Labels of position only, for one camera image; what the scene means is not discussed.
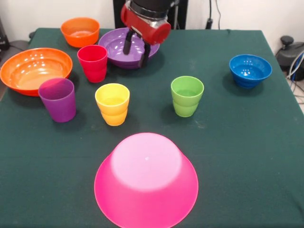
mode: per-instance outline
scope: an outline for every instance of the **purple cup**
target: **purple cup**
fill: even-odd
[[[38,93],[55,122],[68,122],[76,115],[75,89],[70,80],[50,79],[40,86]]]

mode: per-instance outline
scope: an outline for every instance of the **small orange bowl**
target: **small orange bowl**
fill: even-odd
[[[61,25],[67,43],[76,48],[95,44],[99,36],[99,23],[92,18],[73,18]]]
[[[8,59],[0,69],[1,81],[9,88],[27,96],[39,96],[45,81],[68,78],[73,67],[71,57],[53,48],[35,48]]]

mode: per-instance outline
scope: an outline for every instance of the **white wall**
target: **white wall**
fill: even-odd
[[[0,17],[10,41],[28,40],[37,28],[59,28],[74,17],[91,17],[102,28],[115,28],[112,0],[0,0]]]
[[[262,30],[274,52],[281,47],[282,35],[304,41],[304,0],[218,0],[218,6],[221,29]],[[189,0],[186,29],[204,28],[208,17],[209,0]],[[217,29],[215,0],[212,18]]]
[[[213,29],[218,13],[212,0]],[[304,0],[218,0],[221,29],[260,29],[273,51],[288,34],[304,41]],[[11,41],[28,39],[38,27],[59,28],[78,16],[97,19],[102,28],[114,28],[112,0],[0,0],[0,17]],[[209,0],[189,0],[187,29],[205,28]]]

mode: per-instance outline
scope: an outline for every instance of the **robotic arm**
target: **robotic arm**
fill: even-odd
[[[139,67],[147,64],[151,45],[161,44],[169,35],[171,25],[167,14],[179,0],[127,0],[121,12],[123,23],[129,28],[123,53],[128,55],[132,44],[132,35],[136,34],[144,41],[144,53]]]

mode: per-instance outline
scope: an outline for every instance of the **colorful tableware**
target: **colorful tableware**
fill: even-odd
[[[70,56],[58,49],[35,48],[20,52],[0,69],[0,78],[9,88],[28,96],[39,96],[40,85],[52,78],[68,78],[73,67]]]
[[[105,47],[108,50],[108,58],[114,65],[123,69],[136,69],[139,68],[139,61],[144,53],[144,42],[133,35],[130,54],[123,53],[124,41],[128,28],[118,28],[105,33],[99,40],[98,45]],[[153,57],[160,45],[151,46],[149,59]]]
[[[238,55],[229,62],[230,71],[236,84],[251,89],[268,78],[272,67],[265,59],[254,55]]]
[[[120,142],[99,167],[94,192],[103,214],[123,228],[170,228],[193,208],[194,167],[168,138],[139,133]]]
[[[181,76],[171,83],[175,113],[180,117],[192,116],[204,92],[204,84],[192,76]]]
[[[95,100],[105,122],[110,126],[123,124],[127,117],[130,91],[117,83],[101,86],[95,93]]]
[[[85,46],[78,51],[77,57],[90,82],[97,83],[105,79],[108,57],[104,47],[99,45]]]
[[[68,122],[76,115],[74,84],[66,78],[53,78],[44,82],[39,96],[56,122]]]
[[[99,23],[92,18],[73,18],[61,25],[67,43],[76,48],[95,44],[99,36]]]

